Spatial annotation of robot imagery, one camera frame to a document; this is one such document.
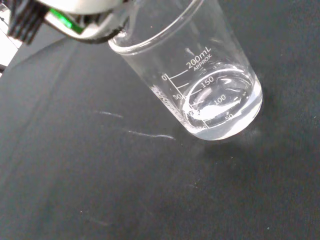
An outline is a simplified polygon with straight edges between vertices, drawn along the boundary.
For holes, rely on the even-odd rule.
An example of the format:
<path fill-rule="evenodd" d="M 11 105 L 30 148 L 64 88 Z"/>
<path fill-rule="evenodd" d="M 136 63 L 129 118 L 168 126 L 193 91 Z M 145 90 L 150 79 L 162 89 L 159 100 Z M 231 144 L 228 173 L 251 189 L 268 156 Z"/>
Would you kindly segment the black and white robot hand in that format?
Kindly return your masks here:
<path fill-rule="evenodd" d="M 118 35 L 134 11 L 134 0 L 5 0 L 8 36 L 30 44 L 42 24 L 74 40 L 100 44 Z"/>

